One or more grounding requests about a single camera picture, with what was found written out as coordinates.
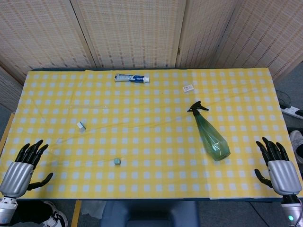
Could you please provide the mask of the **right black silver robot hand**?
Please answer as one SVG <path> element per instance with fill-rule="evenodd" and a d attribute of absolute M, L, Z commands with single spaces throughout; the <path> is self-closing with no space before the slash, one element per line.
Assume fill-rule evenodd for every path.
<path fill-rule="evenodd" d="M 270 178 L 266 179 L 258 169 L 254 170 L 256 177 L 262 184 L 272 188 L 281 196 L 298 195 L 302 186 L 286 149 L 279 142 L 274 143 L 265 137 L 262 140 L 262 142 L 257 141 L 256 144 L 261 151 Z"/>

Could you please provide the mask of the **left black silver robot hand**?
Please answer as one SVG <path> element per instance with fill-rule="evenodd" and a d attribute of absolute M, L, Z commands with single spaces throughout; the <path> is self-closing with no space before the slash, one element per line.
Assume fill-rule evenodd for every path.
<path fill-rule="evenodd" d="M 48 144 L 42 145 L 42 143 L 43 140 L 39 140 L 32 145 L 28 143 L 20 149 L 0 184 L 0 193 L 4 197 L 19 198 L 27 191 L 40 188 L 51 180 L 53 173 L 49 173 L 40 182 L 31 183 L 33 172 L 44 151 L 48 148 Z"/>

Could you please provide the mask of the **green spray bottle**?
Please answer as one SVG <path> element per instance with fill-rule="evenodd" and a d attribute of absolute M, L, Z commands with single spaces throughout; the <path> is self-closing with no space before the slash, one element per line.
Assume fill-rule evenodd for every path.
<path fill-rule="evenodd" d="M 231 154 L 227 141 L 215 127 L 200 114 L 199 110 L 208 111 L 209 109 L 203 107 L 201 101 L 197 101 L 191 105 L 187 112 L 193 113 L 206 152 L 215 161 L 227 158 Z"/>

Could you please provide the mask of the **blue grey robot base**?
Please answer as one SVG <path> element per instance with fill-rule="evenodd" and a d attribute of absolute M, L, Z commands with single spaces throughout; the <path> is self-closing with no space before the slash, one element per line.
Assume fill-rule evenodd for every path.
<path fill-rule="evenodd" d="M 200 227 L 196 201 L 108 201 L 98 227 Z"/>

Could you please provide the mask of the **grey white shoe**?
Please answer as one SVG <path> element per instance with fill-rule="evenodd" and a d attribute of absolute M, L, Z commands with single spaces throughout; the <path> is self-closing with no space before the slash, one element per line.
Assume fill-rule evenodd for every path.
<path fill-rule="evenodd" d="M 290 140 L 298 164 L 303 165 L 303 135 L 298 130 L 292 131 Z"/>

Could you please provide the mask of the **black white sneaker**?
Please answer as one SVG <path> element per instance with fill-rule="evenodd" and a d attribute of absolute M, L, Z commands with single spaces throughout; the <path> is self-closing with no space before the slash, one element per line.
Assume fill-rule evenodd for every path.
<path fill-rule="evenodd" d="M 52 202 L 44 201 L 44 203 L 52 208 L 52 213 L 50 217 L 43 222 L 43 227 L 68 227 L 66 215 L 58 210 Z"/>

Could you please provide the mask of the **white power strip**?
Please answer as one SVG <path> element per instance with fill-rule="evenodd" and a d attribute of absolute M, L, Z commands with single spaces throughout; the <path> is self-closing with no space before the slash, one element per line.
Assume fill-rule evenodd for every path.
<path fill-rule="evenodd" d="M 294 106 L 286 106 L 280 104 L 281 111 L 287 115 L 290 115 L 292 117 L 303 119 L 303 110 L 296 108 Z"/>

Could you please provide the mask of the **woven folding screen panel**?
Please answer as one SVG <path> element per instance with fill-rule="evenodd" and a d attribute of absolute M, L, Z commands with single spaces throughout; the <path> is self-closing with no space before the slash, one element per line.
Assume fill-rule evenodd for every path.
<path fill-rule="evenodd" d="M 214 68 L 268 68 L 273 80 L 303 61 L 303 0 L 239 0 Z"/>
<path fill-rule="evenodd" d="M 15 112 L 23 86 L 0 66 L 0 105 Z"/>
<path fill-rule="evenodd" d="M 187 0 L 69 0 L 94 65 L 174 68 Z"/>
<path fill-rule="evenodd" d="M 233 14 L 243 0 L 187 0 L 177 68 L 209 68 Z"/>
<path fill-rule="evenodd" d="M 19 80 L 35 69 L 96 67 L 76 0 L 0 0 L 0 66 Z"/>

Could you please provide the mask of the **yellow white checked tablecloth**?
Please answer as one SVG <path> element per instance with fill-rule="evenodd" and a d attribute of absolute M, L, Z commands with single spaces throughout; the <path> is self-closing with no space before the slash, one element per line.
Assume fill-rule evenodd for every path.
<path fill-rule="evenodd" d="M 268 69 L 131 74 L 150 82 L 116 82 L 111 70 L 30 71 L 0 156 L 0 183 L 21 148 L 43 140 L 48 148 L 31 181 L 53 177 L 26 199 L 277 197 L 255 176 L 254 169 L 269 176 L 256 142 L 279 142 L 296 159 Z M 185 93 L 186 85 L 194 90 Z M 206 152 L 187 112 L 197 101 L 228 143 L 223 160 Z"/>

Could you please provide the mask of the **blue white toothpaste tube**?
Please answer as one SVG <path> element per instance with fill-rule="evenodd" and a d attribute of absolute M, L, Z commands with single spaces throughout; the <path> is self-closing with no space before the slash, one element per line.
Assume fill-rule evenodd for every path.
<path fill-rule="evenodd" d="M 133 83 L 149 83 L 150 78 L 148 76 L 142 75 L 131 75 L 131 74 L 121 74 L 115 75 L 114 80 L 116 82 L 133 82 Z"/>

